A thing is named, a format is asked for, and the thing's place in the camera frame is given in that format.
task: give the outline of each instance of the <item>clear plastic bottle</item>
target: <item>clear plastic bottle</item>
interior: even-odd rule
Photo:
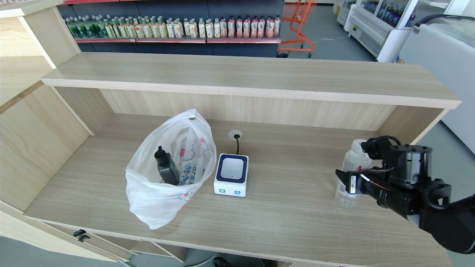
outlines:
[[[351,149],[345,154],[342,171],[358,171],[367,169],[371,166],[371,159],[367,153],[363,152],[361,143],[366,142],[364,139],[355,139],[351,144]],[[358,204],[360,195],[350,195],[345,190],[345,185],[342,181],[338,181],[338,187],[335,193],[335,199],[344,207],[353,208]]]

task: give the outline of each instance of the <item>cabinet drawer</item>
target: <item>cabinet drawer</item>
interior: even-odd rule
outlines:
[[[79,241],[79,237],[74,237],[73,234],[78,231],[79,229],[73,229],[73,228],[69,228],[69,227],[64,227],[64,226],[59,226],[59,225],[54,225],[54,224],[49,224],[48,225],[58,231],[61,231],[63,233],[66,233],[68,236],[70,236],[71,238],[73,239],[76,239],[78,242],[81,242]],[[91,247],[93,248],[96,248],[96,249],[99,249],[101,251],[104,251],[104,252],[107,252],[111,255],[114,255],[122,260],[129,260],[130,257],[132,256],[132,253],[118,245],[115,245],[107,240],[104,240],[103,238],[97,236],[96,234],[94,233],[90,233],[88,231],[86,231],[86,233],[84,233],[83,235],[81,236],[88,236],[89,238],[85,238],[83,239],[82,243],[84,244],[88,244],[90,245]]]

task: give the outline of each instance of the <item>sticker label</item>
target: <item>sticker label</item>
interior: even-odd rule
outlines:
[[[354,194],[356,193],[356,175],[351,176],[350,180],[350,193]]]

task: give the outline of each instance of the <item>black bottle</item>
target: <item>black bottle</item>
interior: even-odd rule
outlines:
[[[172,185],[178,185],[179,174],[170,153],[166,153],[162,146],[159,146],[154,156],[157,161],[158,173],[163,181]]]

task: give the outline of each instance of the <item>white wall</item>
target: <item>white wall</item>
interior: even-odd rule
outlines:
[[[470,0],[464,12],[462,13],[462,16],[469,16],[475,18],[475,0]]]

